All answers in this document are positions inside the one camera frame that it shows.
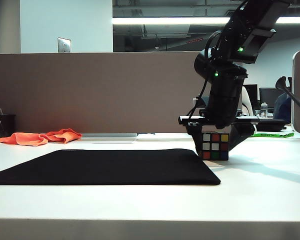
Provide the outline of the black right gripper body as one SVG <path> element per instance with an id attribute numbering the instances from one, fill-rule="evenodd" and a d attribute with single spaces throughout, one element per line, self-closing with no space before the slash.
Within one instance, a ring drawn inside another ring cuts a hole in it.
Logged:
<path id="1" fill-rule="evenodd" d="M 222 129 L 231 124 L 259 123 L 260 120 L 255 116 L 237 116 L 243 83 L 248 76 L 245 68 L 234 63 L 196 63 L 194 69 L 211 84 L 208 104 L 203 109 L 203 116 L 180 116 L 180 125 L 210 125 Z"/>

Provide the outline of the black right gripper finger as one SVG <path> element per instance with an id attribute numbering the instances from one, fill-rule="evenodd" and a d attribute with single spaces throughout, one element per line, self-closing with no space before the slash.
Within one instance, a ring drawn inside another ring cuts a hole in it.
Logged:
<path id="1" fill-rule="evenodd" d="M 231 151 L 241 142 L 252 136 L 256 131 L 251 123 L 235 123 L 230 127 L 228 151 Z"/>
<path id="2" fill-rule="evenodd" d="M 187 125 L 186 127 L 187 134 L 192 136 L 192 139 L 195 144 L 195 150 L 197 153 L 201 153 L 202 144 L 203 144 L 203 134 L 201 125 Z"/>

